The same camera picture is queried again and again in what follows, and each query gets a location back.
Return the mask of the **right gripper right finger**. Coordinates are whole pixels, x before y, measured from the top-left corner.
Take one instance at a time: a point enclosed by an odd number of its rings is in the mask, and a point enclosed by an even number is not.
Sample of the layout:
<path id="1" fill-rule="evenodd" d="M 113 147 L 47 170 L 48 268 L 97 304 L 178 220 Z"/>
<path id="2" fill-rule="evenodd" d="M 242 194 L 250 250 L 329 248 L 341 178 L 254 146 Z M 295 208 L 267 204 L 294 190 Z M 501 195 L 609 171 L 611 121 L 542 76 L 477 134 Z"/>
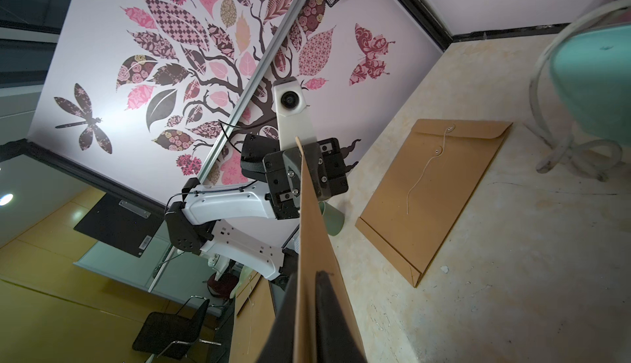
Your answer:
<path id="1" fill-rule="evenodd" d="M 366 362 L 343 315 L 330 276 L 324 271 L 315 276 L 315 321 L 318 362 Z"/>

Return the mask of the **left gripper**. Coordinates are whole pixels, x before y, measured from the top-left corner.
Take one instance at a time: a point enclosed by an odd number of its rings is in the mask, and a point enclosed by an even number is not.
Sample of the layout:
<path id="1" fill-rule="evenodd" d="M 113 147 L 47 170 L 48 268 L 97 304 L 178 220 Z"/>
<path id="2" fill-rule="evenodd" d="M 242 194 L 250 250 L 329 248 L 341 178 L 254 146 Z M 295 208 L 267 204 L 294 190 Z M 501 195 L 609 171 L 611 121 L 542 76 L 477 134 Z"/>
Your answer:
<path id="1" fill-rule="evenodd" d="M 277 219 L 299 217 L 303 163 L 317 200 L 325 201 L 348 191 L 346 165 L 336 138 L 268 154 L 262 164 Z"/>

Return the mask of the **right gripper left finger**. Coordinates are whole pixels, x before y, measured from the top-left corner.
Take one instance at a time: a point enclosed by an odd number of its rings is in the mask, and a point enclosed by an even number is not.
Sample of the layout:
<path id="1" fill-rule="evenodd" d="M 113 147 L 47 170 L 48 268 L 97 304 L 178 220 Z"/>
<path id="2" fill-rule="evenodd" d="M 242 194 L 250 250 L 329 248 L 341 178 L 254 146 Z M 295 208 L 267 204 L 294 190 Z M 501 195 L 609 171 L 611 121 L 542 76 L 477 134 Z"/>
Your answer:
<path id="1" fill-rule="evenodd" d="M 285 290 L 283 304 L 276 315 L 257 363 L 292 363 L 295 318 L 297 312 L 297 274 L 293 274 Z"/>

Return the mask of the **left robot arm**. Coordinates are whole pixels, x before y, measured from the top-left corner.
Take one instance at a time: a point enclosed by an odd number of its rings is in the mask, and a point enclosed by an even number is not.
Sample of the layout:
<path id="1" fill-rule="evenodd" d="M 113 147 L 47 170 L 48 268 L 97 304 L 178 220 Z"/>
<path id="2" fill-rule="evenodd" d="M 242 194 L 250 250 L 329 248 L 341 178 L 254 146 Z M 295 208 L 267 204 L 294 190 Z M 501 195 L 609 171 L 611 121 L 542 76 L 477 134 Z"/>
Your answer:
<path id="1" fill-rule="evenodd" d="M 243 232 L 232 218 L 276 219 L 301 216 L 302 167 L 309 168 L 319 201 L 348 191 L 346 149 L 335 138 L 301 147 L 281 149 L 279 141 L 246 135 L 241 165 L 251 179 L 246 185 L 207 191 L 195 178 L 182 189 L 182 198 L 165 211 L 164 219 L 172 245 L 179 251 L 209 259 L 216 255 L 236 261 L 269 281 L 297 272 L 298 254 L 287 244 L 270 244 L 261 228 Z"/>

